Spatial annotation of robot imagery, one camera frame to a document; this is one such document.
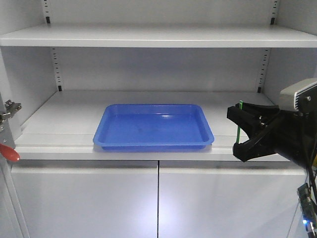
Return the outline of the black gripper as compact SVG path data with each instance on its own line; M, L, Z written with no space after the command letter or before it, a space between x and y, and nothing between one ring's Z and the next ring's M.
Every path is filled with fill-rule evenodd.
M242 103L227 109L227 118L248 136L234 143L233 155L242 162L279 154L299 166L312 165L312 113L282 111L278 106Z

